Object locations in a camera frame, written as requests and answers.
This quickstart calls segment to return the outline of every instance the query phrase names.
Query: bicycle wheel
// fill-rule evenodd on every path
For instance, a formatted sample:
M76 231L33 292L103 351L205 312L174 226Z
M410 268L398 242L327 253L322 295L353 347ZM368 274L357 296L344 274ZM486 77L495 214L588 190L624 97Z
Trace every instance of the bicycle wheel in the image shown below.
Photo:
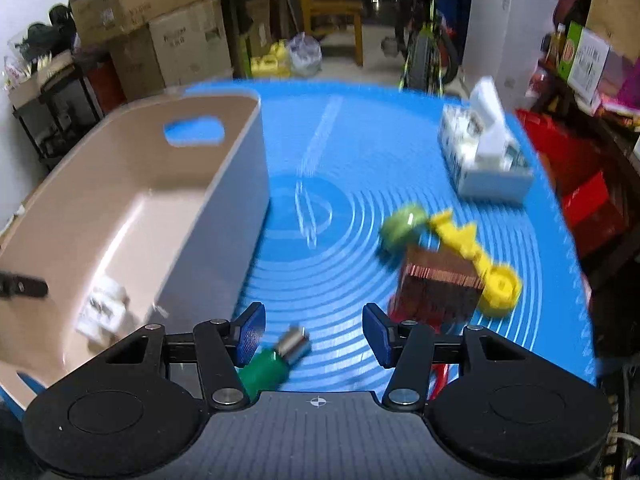
M453 46L453 42L451 38L447 34L447 30L444 28L442 24L440 24L440 42L444 46L444 50L447 53L448 63L446 72L442 73L442 84L448 85L451 83L458 74L458 51L456 47Z
M429 94L440 94L440 82L436 74L436 70L439 70L440 66L440 53L433 38L427 34L416 34L409 49L407 88Z

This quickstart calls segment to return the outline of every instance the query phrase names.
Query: blue mat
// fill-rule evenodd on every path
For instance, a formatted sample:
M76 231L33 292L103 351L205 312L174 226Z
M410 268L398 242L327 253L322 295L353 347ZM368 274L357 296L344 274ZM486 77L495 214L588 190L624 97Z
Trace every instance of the blue mat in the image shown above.
M407 202L431 213L452 207L458 224L477 222L488 253L522 277L510 317L476 313L472 323L593 383L591 325L573 241L515 118L509 126L536 171L524 209L457 198L436 138L443 100L338 83L207 83L189 92L226 90L260 95L271 182L270 210L236 315L261 301L263 344L290 324L306 327L313 343L284 389L384 391L391 370L377 364L362 335L362 307L373 301L386 309L396 289L400 260L379 256L378 229Z

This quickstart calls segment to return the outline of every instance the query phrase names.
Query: basket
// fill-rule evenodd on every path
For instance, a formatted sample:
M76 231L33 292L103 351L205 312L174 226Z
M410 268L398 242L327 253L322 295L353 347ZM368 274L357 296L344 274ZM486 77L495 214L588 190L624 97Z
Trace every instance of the basket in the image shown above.
M203 117L222 124L218 144L167 141L166 124ZM140 325L190 332L230 318L268 201L257 97L162 96L108 115L34 193L0 250L0 270L49 286L44 299L0 299L0 394L12 411L101 350L75 326L103 274L126 288Z

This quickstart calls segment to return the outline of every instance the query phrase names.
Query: red box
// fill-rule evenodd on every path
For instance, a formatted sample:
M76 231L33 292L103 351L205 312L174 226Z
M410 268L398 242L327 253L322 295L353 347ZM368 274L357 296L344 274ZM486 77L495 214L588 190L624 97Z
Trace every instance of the red box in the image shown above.
M602 172L562 199L562 212L574 235L578 256L593 252L629 225L626 192Z

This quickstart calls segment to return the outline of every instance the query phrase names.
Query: bicycle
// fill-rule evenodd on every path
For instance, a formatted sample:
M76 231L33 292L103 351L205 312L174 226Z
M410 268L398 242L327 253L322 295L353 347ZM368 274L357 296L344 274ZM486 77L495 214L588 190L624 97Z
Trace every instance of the bicycle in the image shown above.
M396 26L394 38L382 41L382 50L386 56L396 56L401 52L404 57L399 89L409 88L441 96L444 85L452 82L458 74L458 54L442 23L436 0L408 1L410 6L405 9L407 0L400 0L402 26ZM405 28L409 29L409 38L404 48ZM443 70L440 46L448 57L446 70Z

